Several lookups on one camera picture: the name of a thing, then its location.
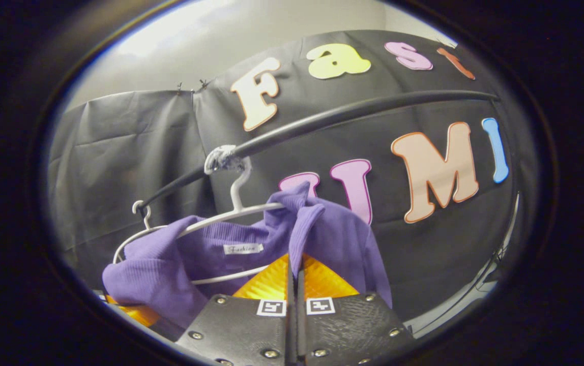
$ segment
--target black rod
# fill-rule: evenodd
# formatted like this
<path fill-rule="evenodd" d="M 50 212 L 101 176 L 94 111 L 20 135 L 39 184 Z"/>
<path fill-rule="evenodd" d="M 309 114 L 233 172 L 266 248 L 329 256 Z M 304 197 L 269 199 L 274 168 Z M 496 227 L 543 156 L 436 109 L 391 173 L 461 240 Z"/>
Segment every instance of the black rod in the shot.
<path fill-rule="evenodd" d="M 455 100 L 500 100 L 496 95 L 481 93 L 469 90 L 429 90 L 412 93 L 403 93 L 401 95 L 392 95 L 389 97 L 373 98 L 347 104 L 346 106 L 337 107 L 329 111 L 314 114 L 297 122 L 276 128 L 254 139 L 247 141 L 233 151 L 233 155 L 239 158 L 254 155 L 267 148 L 274 146 L 283 141 L 294 139 L 302 135 L 310 134 L 337 123 L 342 123 L 355 118 L 361 118 L 369 114 L 387 111 L 400 107 L 415 106 L 418 104 L 434 102 L 452 102 Z M 194 171 L 184 174 L 179 178 L 171 181 L 163 188 L 159 189 L 152 197 L 146 199 L 138 208 L 143 213 L 150 202 L 161 197 L 162 195 L 171 194 L 174 190 L 189 185 L 195 180 L 205 176 L 203 166 Z"/>

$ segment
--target colorful foam letter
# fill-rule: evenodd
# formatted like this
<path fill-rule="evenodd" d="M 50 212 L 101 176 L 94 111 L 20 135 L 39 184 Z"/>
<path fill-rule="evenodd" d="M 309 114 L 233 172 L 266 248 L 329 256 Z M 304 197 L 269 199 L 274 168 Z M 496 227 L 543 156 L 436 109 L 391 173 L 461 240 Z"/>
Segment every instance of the colorful foam letter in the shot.
<path fill-rule="evenodd" d="M 465 201 L 478 192 L 480 185 L 475 179 L 470 134 L 471 128 L 464 122 L 450 125 L 445 159 L 421 132 L 412 132 L 394 140 L 392 153 L 403 158 L 411 191 L 412 203 L 405 214 L 405 222 L 418 222 L 434 212 L 428 187 L 442 208 L 450 202 L 455 181 L 455 202 Z"/>
<path fill-rule="evenodd" d="M 445 49 L 443 49 L 441 47 L 439 49 L 437 49 L 437 52 L 440 55 L 446 56 L 448 61 L 450 61 L 453 65 L 455 65 L 455 67 L 459 70 L 459 72 L 461 72 L 466 77 L 468 77 L 468 79 L 475 80 L 475 76 L 473 75 L 473 72 L 468 71 L 464 66 L 462 66 L 462 64 L 459 62 L 459 58 L 457 58 L 457 56 L 453 55 L 452 53 L 446 51 Z"/>
<path fill-rule="evenodd" d="M 288 188 L 294 188 L 303 183 L 304 181 L 310 182 L 308 197 L 317 197 L 316 188 L 319 184 L 319 175 L 317 173 L 312 173 L 311 171 L 308 171 L 306 173 L 294 174 L 286 178 L 283 178 L 283 180 L 281 180 L 278 183 L 278 189 L 284 191 L 287 190 Z"/>
<path fill-rule="evenodd" d="M 367 187 L 366 174 L 371 171 L 371 162 L 365 159 L 348 160 L 331 168 L 331 177 L 341 181 L 351 211 L 371 225 L 373 212 Z"/>
<path fill-rule="evenodd" d="M 245 131 L 259 127 L 276 114 L 276 104 L 266 104 L 262 99 L 264 93 L 272 98 L 278 95 L 276 79 L 269 72 L 261 75 L 258 84 L 255 83 L 255 78 L 261 72 L 278 70 L 280 67 L 279 60 L 273 57 L 266 58 L 231 86 L 231 91 L 237 93 L 245 111 L 245 123 L 243 123 Z"/>
<path fill-rule="evenodd" d="M 493 174 L 493 181 L 501 183 L 509 175 L 509 167 L 504 158 L 504 149 L 502 148 L 502 139 L 498 129 L 498 121 L 495 118 L 485 118 L 482 120 L 482 128 L 489 134 L 491 148 L 493 149 L 493 158 L 495 160 L 496 171 Z"/>
<path fill-rule="evenodd" d="M 317 79 L 338 77 L 345 72 L 361 74 L 371 68 L 371 62 L 360 57 L 348 44 L 331 43 L 311 49 L 306 55 L 313 60 L 308 72 Z"/>
<path fill-rule="evenodd" d="M 432 63 L 416 52 L 416 48 L 403 42 L 387 42 L 385 49 L 397 56 L 396 60 L 412 70 L 432 70 Z"/>

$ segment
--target ribbed knit fabric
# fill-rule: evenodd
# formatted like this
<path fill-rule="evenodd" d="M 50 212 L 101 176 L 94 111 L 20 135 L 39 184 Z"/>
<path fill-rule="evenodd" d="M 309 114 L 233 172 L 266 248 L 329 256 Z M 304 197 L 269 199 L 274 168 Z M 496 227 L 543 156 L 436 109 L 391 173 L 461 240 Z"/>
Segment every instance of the ribbed knit fabric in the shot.
<path fill-rule="evenodd" d="M 144 304 L 162 317 L 187 327 L 214 294 L 233 294 L 249 278 L 194 286 L 190 281 L 266 266 L 290 254 L 294 275 L 302 253 L 326 264 L 357 291 L 375 291 L 391 307 L 387 273 L 369 226 L 347 208 L 308 197 L 309 183 L 276 192 L 268 203 L 283 208 L 264 212 L 250 226 L 220 222 L 176 237 L 204 218 L 188 216 L 136 239 L 125 247 L 125 260 L 109 264 L 104 287 L 122 305 Z M 261 243 L 262 251 L 225 254 L 224 246 Z"/>

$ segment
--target letter m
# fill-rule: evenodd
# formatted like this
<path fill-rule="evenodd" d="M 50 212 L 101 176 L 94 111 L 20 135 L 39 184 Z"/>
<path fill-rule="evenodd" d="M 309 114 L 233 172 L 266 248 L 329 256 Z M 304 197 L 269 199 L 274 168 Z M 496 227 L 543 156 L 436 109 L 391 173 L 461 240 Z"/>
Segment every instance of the letter m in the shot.
<path fill-rule="evenodd" d="M 412 203 L 405 214 L 405 222 L 418 222 L 434 212 L 434 203 L 429 201 L 429 187 L 442 208 L 448 206 L 451 195 L 453 201 L 462 202 L 478 192 L 480 185 L 475 179 L 470 135 L 471 128 L 466 123 L 450 125 L 446 158 L 421 132 L 394 140 L 392 153 L 403 158 L 410 183 Z M 457 189 L 453 195 L 455 183 Z"/>

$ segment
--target black fabric backdrop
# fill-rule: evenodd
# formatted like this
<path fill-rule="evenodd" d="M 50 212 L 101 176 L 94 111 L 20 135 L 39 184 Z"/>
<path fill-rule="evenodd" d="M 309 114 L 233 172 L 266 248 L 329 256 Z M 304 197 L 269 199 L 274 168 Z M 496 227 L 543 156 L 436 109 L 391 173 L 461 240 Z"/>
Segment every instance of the black fabric backdrop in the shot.
<path fill-rule="evenodd" d="M 411 70 L 385 50 L 387 42 L 405 42 L 433 64 Z M 328 43 L 350 44 L 371 61 L 363 74 L 315 79 L 308 73 L 306 53 Z M 460 73 L 444 56 L 443 47 L 473 72 Z M 278 113 L 251 132 L 231 84 L 268 56 L 281 62 L 271 72 L 279 93 Z M 62 251 L 86 284 L 103 287 L 101 273 L 123 240 L 143 229 L 131 205 L 146 199 L 169 181 L 203 164 L 221 144 L 241 144 L 287 123 L 327 109 L 369 98 L 419 90 L 475 90 L 492 93 L 500 102 L 438 102 L 404 107 L 336 125 L 291 139 L 252 156 L 253 173 L 241 189 L 245 205 L 262 204 L 286 176 L 312 171 L 322 179 L 317 195 L 347 206 L 342 184 L 329 171 L 355 158 L 371 161 L 367 185 L 373 208 L 371 227 L 392 285 L 394 310 L 403 320 L 438 306 L 470 282 L 502 244 L 520 190 L 518 220 L 509 257 L 520 253 L 529 233 L 538 195 L 539 166 L 529 116 L 512 97 L 492 67 L 473 58 L 464 45 L 450 49 L 438 42 L 380 30 L 356 30 L 305 37 L 268 49 L 235 65 L 194 93 L 175 90 L 111 95 L 76 107 L 55 125 L 50 151 L 50 211 Z M 484 118 L 501 126 L 510 174 L 494 183 L 494 160 Z M 445 155 L 448 126 L 463 121 L 471 127 L 479 192 L 414 224 L 404 222 L 410 191 L 404 162 L 390 152 L 394 139 L 422 132 Z M 236 174 L 220 172 L 196 181 L 151 204 L 155 225 L 190 214 L 212 216 L 232 209 L 229 186 Z M 249 216 L 235 220 L 253 223 Z"/>

